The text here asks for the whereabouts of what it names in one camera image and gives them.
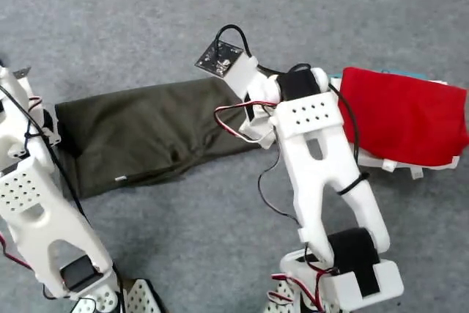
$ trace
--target black rubber band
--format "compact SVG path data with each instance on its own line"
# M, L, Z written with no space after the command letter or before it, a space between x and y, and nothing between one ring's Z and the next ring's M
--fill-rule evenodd
M41 136L40 133L29 133L29 132L26 132L26 133L24 134L24 138L25 138L25 139L30 139L30 138L32 138L32 137L40 137L40 136Z
M347 192L350 192L356 185L361 183L363 180L366 180L369 177L368 172L362 172L360 173L360 176L358 176L357 180L352 182L350 185L348 185L346 188L344 188L342 191L337 192L339 196L345 195Z

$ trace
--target white plastic part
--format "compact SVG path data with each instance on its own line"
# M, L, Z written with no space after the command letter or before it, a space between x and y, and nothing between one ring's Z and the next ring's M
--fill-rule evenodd
M325 71L320 67L313 67L311 72L316 79L317 85L320 87L321 92L327 92L329 90L329 76Z
M34 157L0 178L0 216L8 223L18 251L54 297L87 294L114 273L108 252L88 222L64 199L43 165ZM84 251L105 274L83 292L68 292L55 268L50 246L63 240Z
M270 121L277 127L287 171L295 192L294 206L302 228L302 242L329 266L333 251L321 220L322 192L326 184L341 191L360 176L343 120L331 92L280 103ZM323 159L311 156L307 140L317 139ZM389 248L389 234L368 181L361 181L342 196L358 225L368 229L379 253Z
M0 85L2 85L25 109L29 108L27 91L21 86L13 74L5 67L0 67ZM0 100L4 111L0 113L0 168L11 165L12 159L8 151L15 149L15 145L24 144L24 133L28 128L28 120L15 104L0 92ZM29 129L36 134L34 126ZM53 171L53 163L49 153L40 138L32 138L28 143L29 152L36 157L49 173Z
M278 103L280 101L280 92L276 83L276 75L267 78L267 76L257 72L251 79L247 93L250 100L261 100L269 103ZM268 149L275 141L273 126L269 123L269 114L262 106L253 106L253 119L246 117L244 123L239 128L251 139L260 139L262 148Z
M126 298L127 313L161 313L153 292L145 280L135 282Z
M303 257L304 250L287 254L280 262L280 269L284 273L301 280L311 292L316 289L316 272L305 262L296 259ZM313 263L319 268L325 269L320 262ZM382 259L373 266L374 274L380 291L362 297L357 279L353 272L342 275L324 275L320 279L320 297L323 306L327 306L326 312L355 311L372 304L386 301L400 296L404 292L404 285L396 263Z
M101 285L89 295L80 298L71 313L111 313L119 304L112 287Z
M254 76L260 74L257 70L258 64L255 56L249 57L242 53L223 78L241 100L244 100Z
M396 263L382 259L373 265L380 292L362 297L357 278L353 272L338 276L327 276L321 281L324 300L334 303L346 311L355 311L372 304L398 297L404 285Z

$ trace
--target gray carpet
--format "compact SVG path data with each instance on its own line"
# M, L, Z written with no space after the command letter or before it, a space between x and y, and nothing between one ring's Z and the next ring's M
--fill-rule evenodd
M469 0L0 0L0 9L0 51L14 68L33 67L31 84L50 104L204 77L193 63L225 23L245 29L268 67L385 67L469 87ZM259 312L270 273L300 248L294 224L256 192L274 157L223 158L84 208L122 273L150 278L172 312ZM469 312L468 174L467 152L456 170L419 181L372 170L391 235L384 257L399 264L406 291L363 312ZM283 166L265 189L292 209ZM331 192L323 214L330 232L353 224ZM69 301L44 300L23 268L0 259L0 273L1 312L68 312Z

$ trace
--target circuit board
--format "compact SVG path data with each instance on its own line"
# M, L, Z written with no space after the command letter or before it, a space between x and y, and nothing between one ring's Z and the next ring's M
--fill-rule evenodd
M221 40L218 41L217 53L215 41L213 41L195 65L203 71L223 78L242 53L243 50L241 48Z

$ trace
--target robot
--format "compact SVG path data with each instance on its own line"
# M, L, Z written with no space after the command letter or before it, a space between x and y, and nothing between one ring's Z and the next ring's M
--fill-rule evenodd
M297 65L288 73L262 67L242 32L245 50L220 40L227 28L239 29L225 26L196 63L225 80L243 101L217 108L215 118L248 143L267 149L276 141L295 192L296 217L290 217L306 244L281 260L282 273L272 276L278 289L268 293L265 311L347 313L401 295L396 263L380 258L390 246L389 234L366 174L358 168L358 148L352 152L344 135L339 91L317 67ZM124 287L53 153L52 146L60 142L56 121L32 94L27 74L0 66L0 216L25 262L8 257L34 271L46 297L45 289L53 298L76 301L73 312L160 312L148 281L139 280L128 291ZM238 132L219 113L241 107L246 119ZM311 139L319 142L321 160L309 152ZM78 210L53 181L54 164ZM327 236L321 221L326 184L352 208L356 228ZM50 247L58 240L85 255L56 267Z
M20 260L43 284L47 299L76 301L72 312L159 313L157 296L146 280L130 290L92 229L52 146L60 142L57 121L32 94L29 69L11 73L0 66L0 216L7 222ZM54 183L56 164L70 188L78 210ZM85 253L58 268L51 246L64 241Z
M227 29L241 34L245 50L220 40ZM326 73L304 64L288 73L260 66L235 25L219 31L196 66L223 79L243 101L218 107L219 125L265 149L276 141L292 182L298 219L289 217L298 222L306 247L281 260L282 274L272 276L278 289L267 294L265 312L346 313L400 296L404 286L396 263L379 256L389 249L388 230L366 174L358 168L358 147L352 152L344 134L337 104L343 97ZM246 119L238 132L219 113L240 107ZM309 152L311 139L319 143L321 160ZM321 221L326 184L352 208L356 228L326 235Z

